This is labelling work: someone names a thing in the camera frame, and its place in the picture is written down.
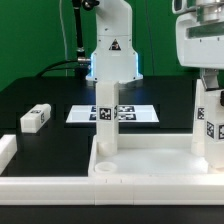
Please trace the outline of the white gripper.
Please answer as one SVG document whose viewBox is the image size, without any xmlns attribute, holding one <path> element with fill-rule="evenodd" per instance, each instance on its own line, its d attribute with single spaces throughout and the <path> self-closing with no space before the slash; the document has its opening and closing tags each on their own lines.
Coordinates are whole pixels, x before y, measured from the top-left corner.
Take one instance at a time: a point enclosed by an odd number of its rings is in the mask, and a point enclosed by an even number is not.
<svg viewBox="0 0 224 224">
<path fill-rule="evenodd" d="M 205 90 L 218 89 L 217 69 L 224 70 L 224 0 L 172 0 L 172 12 L 180 64 L 202 68 Z"/>
</svg>

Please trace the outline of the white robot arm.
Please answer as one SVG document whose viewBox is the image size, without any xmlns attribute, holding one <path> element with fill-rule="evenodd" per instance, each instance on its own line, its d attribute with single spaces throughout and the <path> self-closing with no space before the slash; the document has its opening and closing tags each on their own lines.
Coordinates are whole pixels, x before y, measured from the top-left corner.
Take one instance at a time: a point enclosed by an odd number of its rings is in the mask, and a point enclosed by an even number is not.
<svg viewBox="0 0 224 224">
<path fill-rule="evenodd" d="M 122 84 L 140 80 L 138 54 L 132 47 L 132 8 L 125 0 L 83 0 L 96 10 L 97 47 L 91 54 L 89 81 Z M 224 70 L 224 0 L 172 0 L 178 60 L 200 70 L 207 90 L 219 87 Z"/>
</svg>

